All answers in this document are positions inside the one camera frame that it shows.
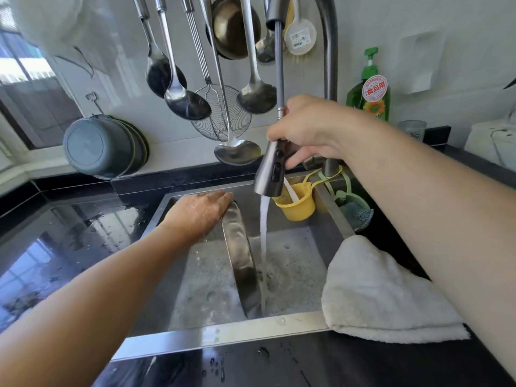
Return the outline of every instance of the faucet spray button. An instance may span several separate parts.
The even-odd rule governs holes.
[[[280,182],[280,175],[281,175],[281,164],[280,163],[276,163],[274,164],[273,166],[273,174],[272,174],[272,177],[271,177],[271,181],[272,182]]]

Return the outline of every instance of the green dish soap bottle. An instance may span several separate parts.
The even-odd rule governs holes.
[[[377,47],[365,50],[367,66],[362,71],[362,82],[348,92],[346,106],[367,111],[383,121],[388,121],[390,88],[387,79],[378,74],[378,67],[372,63],[377,52]]]

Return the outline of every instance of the round sticker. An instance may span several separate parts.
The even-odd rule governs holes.
[[[362,96],[368,102],[377,102],[387,92],[387,79],[382,75],[369,77],[362,87]]]

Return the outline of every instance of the person's left hand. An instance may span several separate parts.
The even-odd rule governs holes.
[[[184,195],[167,212],[159,226],[179,232],[188,243],[195,243],[209,234],[232,200],[233,194],[224,190]]]

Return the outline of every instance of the wet countertop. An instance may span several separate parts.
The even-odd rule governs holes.
[[[516,186],[516,176],[510,171],[453,147],[444,146],[441,150],[486,175]],[[138,240],[161,197],[168,192],[170,189],[164,188],[124,197],[117,195],[109,183],[97,184],[42,193],[11,212],[16,215],[12,216],[13,227],[0,226],[0,271],[4,272],[0,277],[0,331],[82,271]],[[413,273],[425,275],[381,212],[375,213],[366,231],[364,234],[377,247],[391,253]],[[221,383],[514,385],[475,337],[441,344],[396,345],[334,332],[111,363],[95,385]]]

